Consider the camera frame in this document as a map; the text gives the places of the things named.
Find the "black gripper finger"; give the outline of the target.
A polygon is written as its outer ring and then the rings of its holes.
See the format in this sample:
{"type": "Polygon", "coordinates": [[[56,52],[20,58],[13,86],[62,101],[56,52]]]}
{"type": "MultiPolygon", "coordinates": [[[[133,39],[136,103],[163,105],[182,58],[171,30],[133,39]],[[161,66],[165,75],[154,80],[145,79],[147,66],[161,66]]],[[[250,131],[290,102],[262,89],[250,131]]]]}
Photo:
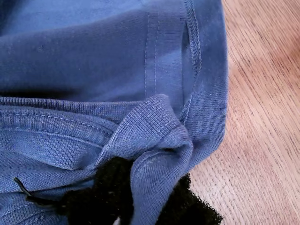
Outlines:
{"type": "Polygon", "coordinates": [[[162,225],[219,225],[223,217],[191,190],[190,174],[183,176],[161,211],[162,225]]]}
{"type": "Polygon", "coordinates": [[[131,223],[133,197],[130,187],[132,160],[114,157],[97,169],[92,187],[64,194],[56,209],[70,225],[121,225],[131,223]]]}

